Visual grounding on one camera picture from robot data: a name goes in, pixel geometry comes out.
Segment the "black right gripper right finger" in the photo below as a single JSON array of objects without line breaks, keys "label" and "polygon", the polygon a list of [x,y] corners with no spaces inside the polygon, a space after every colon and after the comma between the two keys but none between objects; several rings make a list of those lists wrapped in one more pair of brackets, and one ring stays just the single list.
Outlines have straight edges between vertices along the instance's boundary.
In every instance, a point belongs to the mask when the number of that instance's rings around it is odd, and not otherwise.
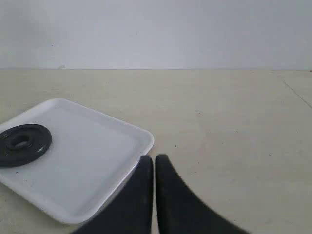
[{"label": "black right gripper right finger", "polygon": [[246,234],[202,202],[166,154],[155,159],[156,209],[161,234]]}]

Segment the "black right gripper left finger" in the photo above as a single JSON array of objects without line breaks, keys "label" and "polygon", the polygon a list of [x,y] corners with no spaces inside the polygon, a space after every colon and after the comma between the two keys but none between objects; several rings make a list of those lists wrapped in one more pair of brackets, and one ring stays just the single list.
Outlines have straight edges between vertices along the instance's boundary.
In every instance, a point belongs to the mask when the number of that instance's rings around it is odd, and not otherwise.
[{"label": "black right gripper left finger", "polygon": [[121,191],[75,234],[149,234],[153,213],[153,161],[142,156]]}]

